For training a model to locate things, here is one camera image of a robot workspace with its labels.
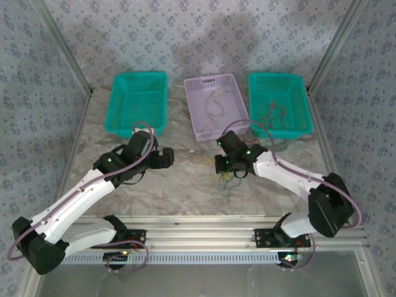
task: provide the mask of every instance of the patterned wallpaper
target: patterned wallpaper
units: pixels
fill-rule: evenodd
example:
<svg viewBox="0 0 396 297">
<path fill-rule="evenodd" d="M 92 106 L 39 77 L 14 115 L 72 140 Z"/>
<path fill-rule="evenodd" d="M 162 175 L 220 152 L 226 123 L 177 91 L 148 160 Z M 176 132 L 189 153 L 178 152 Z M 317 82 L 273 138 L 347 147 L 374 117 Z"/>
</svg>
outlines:
<svg viewBox="0 0 396 297">
<path fill-rule="evenodd" d="M 395 53 L 396 2 L 369 0 L 314 96 L 391 296 L 396 296 Z"/>
<path fill-rule="evenodd" d="M 312 77 L 349 1 L 46 0 L 88 82 L 124 71 L 187 77 L 252 71 Z"/>
<path fill-rule="evenodd" d="M 86 96 L 28 0 L 0 1 L 0 296 L 14 296 L 12 222 L 52 203 Z"/>
</svg>

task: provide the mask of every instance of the string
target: string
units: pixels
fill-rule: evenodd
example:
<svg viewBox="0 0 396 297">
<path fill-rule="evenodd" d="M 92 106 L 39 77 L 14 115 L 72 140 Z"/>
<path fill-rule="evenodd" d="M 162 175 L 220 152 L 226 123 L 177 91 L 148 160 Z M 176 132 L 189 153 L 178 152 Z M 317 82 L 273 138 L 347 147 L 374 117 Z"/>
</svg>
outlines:
<svg viewBox="0 0 396 297">
<path fill-rule="evenodd" d="M 234 180 L 235 176 L 234 175 L 227 175 L 227 174 L 222 174 L 221 178 L 218 180 L 218 191 L 219 192 L 224 192 L 225 190 L 228 190 L 227 192 L 227 202 L 228 204 L 230 204 L 230 195 L 231 195 L 231 191 L 237 187 L 239 187 L 242 183 L 242 179 L 238 178 L 238 183 L 235 185 L 230 186 L 229 188 L 227 188 L 228 183 L 230 183 L 232 180 Z M 225 184 L 223 187 L 221 187 L 221 182 L 225 181 Z"/>
<path fill-rule="evenodd" d="M 212 121 L 216 122 L 217 124 L 218 124 L 218 122 L 215 120 L 215 118 L 217 118 L 217 117 L 219 117 L 219 116 L 224 116 L 224 115 L 225 115 L 225 109 L 224 109 L 222 103 L 219 102 L 216 98 L 219 97 L 219 96 L 222 96 L 222 95 L 224 95 L 224 94 L 226 94 L 226 93 L 234 93 L 234 92 L 232 92 L 232 91 L 230 91 L 230 90 L 227 90 L 227 89 L 225 88 L 225 86 L 222 85 L 222 86 L 220 86 L 219 88 L 217 88 L 217 89 L 215 89 L 214 91 L 212 91 L 212 92 L 210 93 L 210 95 L 206 98 L 206 101 L 205 101 L 205 112 L 206 112 L 208 118 L 211 119 Z M 222 109 L 222 111 L 221 111 L 220 114 L 213 114 L 212 112 L 209 111 L 209 100 L 210 100 L 210 99 L 212 99 L 212 101 Z M 201 130 L 201 132 L 204 132 L 205 129 L 208 128 L 208 126 L 209 126 L 209 125 L 206 125 L 206 126 Z"/>
<path fill-rule="evenodd" d="M 282 124 L 282 126 L 285 128 L 285 130 L 287 130 L 287 125 L 285 124 L 285 113 L 286 113 L 286 108 L 282 108 L 281 106 L 277 105 L 275 100 L 273 102 L 271 102 L 270 104 L 268 104 L 270 106 L 270 111 L 268 112 L 268 114 L 266 116 L 262 116 L 260 118 L 260 122 L 264 125 L 269 127 L 270 129 L 274 129 L 273 128 L 273 124 L 272 121 L 274 119 L 277 119 L 280 117 L 280 123 Z M 267 120 L 269 117 L 271 117 L 273 111 L 278 108 L 280 109 L 280 114 L 278 114 L 277 116 L 274 116 L 273 118 L 270 118 L 269 123 L 267 124 Z"/>
</svg>

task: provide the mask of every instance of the plastic basket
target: plastic basket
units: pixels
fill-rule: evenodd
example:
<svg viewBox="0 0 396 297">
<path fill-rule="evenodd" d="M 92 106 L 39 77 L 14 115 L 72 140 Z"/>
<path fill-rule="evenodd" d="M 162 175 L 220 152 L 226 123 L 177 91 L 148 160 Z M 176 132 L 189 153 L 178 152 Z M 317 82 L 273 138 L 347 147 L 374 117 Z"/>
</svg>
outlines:
<svg viewBox="0 0 396 297">
<path fill-rule="evenodd" d="M 130 138 L 135 122 L 145 121 L 160 136 L 166 123 L 168 78 L 165 72 L 116 75 L 111 88 L 105 129 Z"/>
<path fill-rule="evenodd" d="M 233 74 L 186 79 L 184 87 L 197 141 L 217 139 L 231 122 L 249 119 Z M 230 129 L 243 135 L 249 126 L 241 122 Z"/>
<path fill-rule="evenodd" d="M 249 75 L 249 109 L 273 138 L 295 139 L 312 132 L 303 80 L 296 74 L 258 72 Z M 256 137 L 267 134 L 251 124 Z"/>
</svg>

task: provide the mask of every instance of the gray marble table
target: gray marble table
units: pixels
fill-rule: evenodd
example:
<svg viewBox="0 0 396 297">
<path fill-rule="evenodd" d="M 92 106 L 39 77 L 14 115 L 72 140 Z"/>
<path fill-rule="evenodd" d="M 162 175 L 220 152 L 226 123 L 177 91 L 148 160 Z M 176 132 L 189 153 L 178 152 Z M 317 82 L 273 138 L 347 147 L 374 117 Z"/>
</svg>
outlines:
<svg viewBox="0 0 396 297">
<path fill-rule="evenodd" d="M 246 90 L 241 90 L 247 102 Z M 98 157 L 119 144 L 127 143 L 104 130 L 110 92 L 97 89 L 90 100 L 77 152 L 69 170 L 64 190 L 74 186 Z M 248 133 L 246 139 L 253 139 Z M 135 186 L 121 185 L 102 198 L 85 214 L 102 217 L 115 215 L 266 215 L 279 216 L 305 207 L 305 203 L 276 183 L 248 176 L 241 185 L 219 191 L 213 157 L 221 153 L 215 141 L 197 142 L 182 87 L 171 87 L 168 94 L 168 119 L 160 146 L 172 147 L 174 165 L 166 170 L 150 170 Z M 270 147 L 269 141 L 260 140 Z M 315 133 L 277 146 L 280 158 L 307 170 L 325 174 L 325 166 Z M 229 182 L 228 186 L 238 180 Z"/>
</svg>

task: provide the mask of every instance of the glass panel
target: glass panel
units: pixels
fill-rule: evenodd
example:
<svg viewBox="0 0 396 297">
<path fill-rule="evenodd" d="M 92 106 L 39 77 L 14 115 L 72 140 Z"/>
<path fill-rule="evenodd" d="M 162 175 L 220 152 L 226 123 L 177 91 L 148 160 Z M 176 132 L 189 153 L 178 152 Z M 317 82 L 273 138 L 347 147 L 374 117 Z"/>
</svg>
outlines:
<svg viewBox="0 0 396 297">
<path fill-rule="evenodd" d="M 104 265 L 61 265 L 37 297 L 367 296 L 354 252 L 318 252 L 303 270 L 276 265 L 148 265 L 114 274 Z"/>
</svg>

